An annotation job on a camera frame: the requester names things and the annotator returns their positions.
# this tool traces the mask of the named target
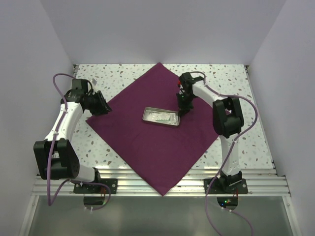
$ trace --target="white wall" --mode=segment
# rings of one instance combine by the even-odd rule
[[[41,0],[75,63],[249,64],[285,0]]]
[[[315,235],[315,1],[287,0],[250,65],[276,168],[304,235]]]
[[[0,235],[14,236],[37,173],[33,144],[58,114],[52,76],[72,65],[39,0],[0,1],[0,32]]]

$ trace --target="metal tray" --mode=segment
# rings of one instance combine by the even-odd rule
[[[161,113],[162,116],[167,117],[168,114],[170,114],[170,120],[154,120],[152,118],[152,113]],[[178,116],[178,112],[170,111],[170,110],[164,110],[159,108],[153,108],[153,107],[146,107],[144,109],[143,121],[149,122],[149,123],[156,123],[161,125],[167,125],[167,126],[179,126],[180,117]]]

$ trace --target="rectangular container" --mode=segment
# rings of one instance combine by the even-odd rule
[[[146,107],[144,109],[142,119],[145,122],[162,124],[162,125],[167,125],[167,126],[179,126],[179,122],[180,122],[180,117],[178,116],[178,112],[159,109],[159,108],[153,108],[153,107]]]

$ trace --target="speckled table surface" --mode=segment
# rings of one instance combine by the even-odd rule
[[[95,79],[96,89],[101,90],[109,101],[120,91],[139,78],[154,64],[81,64],[76,77]],[[243,65],[233,64],[165,64],[177,75],[189,71],[203,71],[209,86],[222,94],[239,94],[253,101],[250,84]],[[254,119],[252,107],[241,100],[244,127]],[[77,123],[72,145],[84,165],[109,169],[130,169],[130,166],[115,153],[85,122],[91,116],[85,111]],[[272,169],[272,159],[267,147],[261,123],[246,133],[239,141],[240,165],[242,169]],[[221,166],[221,142],[217,139],[194,164],[194,169],[217,169]]]

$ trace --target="dark purple tablecloth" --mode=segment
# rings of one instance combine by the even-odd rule
[[[212,109],[196,98],[179,127],[144,123],[145,107],[177,111],[178,76],[161,63],[108,104],[108,115],[87,123],[126,163],[161,195],[175,186],[218,137]]]

